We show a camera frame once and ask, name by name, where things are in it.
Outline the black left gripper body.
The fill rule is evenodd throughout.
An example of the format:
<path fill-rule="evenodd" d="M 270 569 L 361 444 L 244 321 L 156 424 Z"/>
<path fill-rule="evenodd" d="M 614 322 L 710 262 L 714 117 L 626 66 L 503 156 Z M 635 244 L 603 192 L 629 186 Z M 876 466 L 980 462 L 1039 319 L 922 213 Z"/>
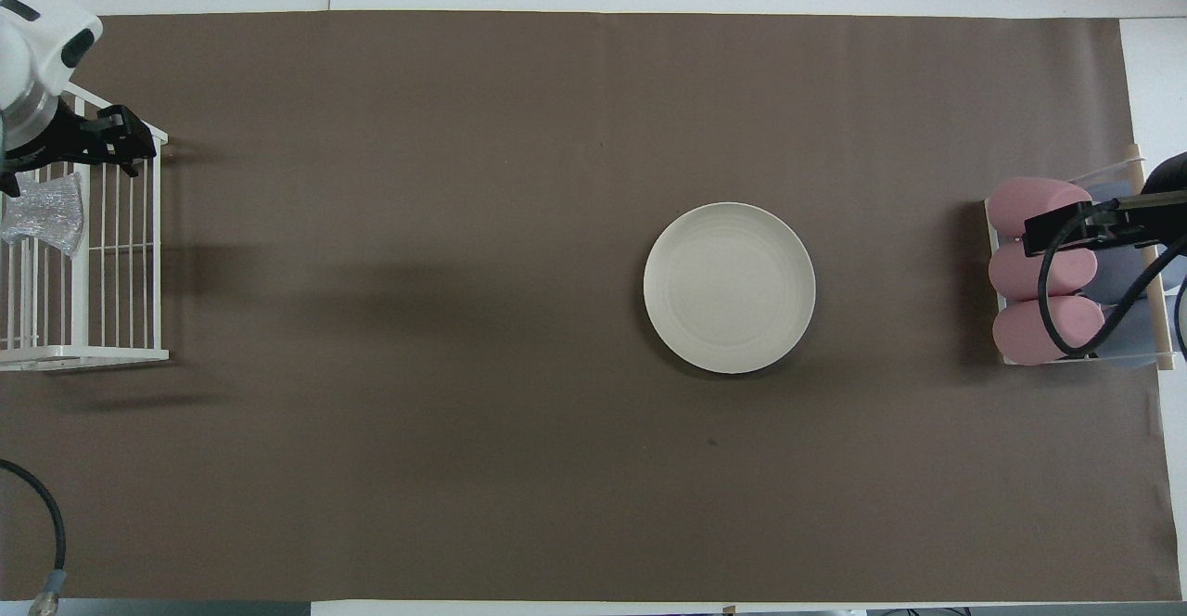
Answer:
<path fill-rule="evenodd" d="M 103 141 L 95 131 L 95 125 L 94 119 L 82 118 L 64 101 L 57 101 L 53 118 L 45 131 L 34 135 L 30 142 L 18 144 L 15 147 L 6 144 L 1 173 L 4 193 L 12 198 L 20 197 L 17 173 L 37 171 L 57 161 L 102 163 Z"/>

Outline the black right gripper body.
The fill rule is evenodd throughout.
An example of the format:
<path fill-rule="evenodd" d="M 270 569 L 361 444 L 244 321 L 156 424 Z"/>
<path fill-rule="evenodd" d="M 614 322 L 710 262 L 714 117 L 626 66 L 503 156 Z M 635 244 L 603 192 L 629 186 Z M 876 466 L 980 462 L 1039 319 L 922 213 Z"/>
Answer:
<path fill-rule="evenodd" d="M 1109 235 L 1129 245 L 1159 241 L 1174 245 L 1186 233 L 1186 152 L 1163 160 L 1140 193 L 1117 199 Z"/>

